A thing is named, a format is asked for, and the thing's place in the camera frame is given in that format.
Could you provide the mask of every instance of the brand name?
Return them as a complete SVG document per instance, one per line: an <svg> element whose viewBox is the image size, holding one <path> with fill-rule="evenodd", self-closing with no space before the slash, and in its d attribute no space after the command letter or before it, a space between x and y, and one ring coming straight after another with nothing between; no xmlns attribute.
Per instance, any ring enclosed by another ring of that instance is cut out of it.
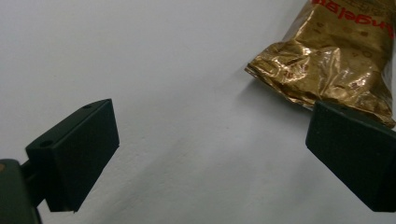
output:
<svg viewBox="0 0 396 224"><path fill-rule="evenodd" d="M326 7L330 12L334 13L337 16L338 20L348 20L354 21L357 24L372 25L374 27L380 28L381 30L384 30L385 32L388 32L390 38L395 38L392 24L384 21L377 21L368 15L355 14L351 11L348 11L345 7L334 3L334 1L332 0L311 0L311 2L312 4L319 4Z"/></svg>

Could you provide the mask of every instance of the snack bag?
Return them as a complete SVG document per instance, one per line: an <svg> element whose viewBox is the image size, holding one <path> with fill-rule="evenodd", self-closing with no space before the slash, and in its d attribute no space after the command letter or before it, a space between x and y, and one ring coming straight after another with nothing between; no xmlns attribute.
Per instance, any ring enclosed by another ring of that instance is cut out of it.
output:
<svg viewBox="0 0 396 224"><path fill-rule="evenodd" d="M392 0L308 1L283 41L246 71L294 103L331 101L394 127L395 11Z"/></svg>

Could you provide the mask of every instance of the white table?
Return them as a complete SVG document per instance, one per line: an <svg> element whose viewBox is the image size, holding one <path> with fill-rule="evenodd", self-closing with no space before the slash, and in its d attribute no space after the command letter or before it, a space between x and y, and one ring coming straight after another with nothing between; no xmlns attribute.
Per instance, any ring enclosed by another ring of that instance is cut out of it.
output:
<svg viewBox="0 0 396 224"><path fill-rule="evenodd" d="M305 147L311 112L244 72L304 3L2 1L1 158L93 101L119 127L81 209L42 203L44 223L394 223Z"/></svg>

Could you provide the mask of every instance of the gold bag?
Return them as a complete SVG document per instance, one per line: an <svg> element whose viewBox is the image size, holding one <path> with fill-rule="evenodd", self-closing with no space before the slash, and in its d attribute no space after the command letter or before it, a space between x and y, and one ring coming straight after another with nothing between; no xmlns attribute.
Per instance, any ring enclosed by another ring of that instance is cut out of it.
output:
<svg viewBox="0 0 396 224"><path fill-rule="evenodd" d="M332 101L394 127L394 12L392 0L308 1L283 41L246 71L294 103Z"/></svg>

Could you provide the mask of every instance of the crinkled foil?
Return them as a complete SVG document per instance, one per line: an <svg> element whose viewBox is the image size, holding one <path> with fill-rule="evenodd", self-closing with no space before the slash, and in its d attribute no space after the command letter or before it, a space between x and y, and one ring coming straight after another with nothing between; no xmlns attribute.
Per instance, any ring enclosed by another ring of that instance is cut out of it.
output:
<svg viewBox="0 0 396 224"><path fill-rule="evenodd" d="M393 127L394 8L393 0L308 1L246 71L294 103L332 101Z"/></svg>

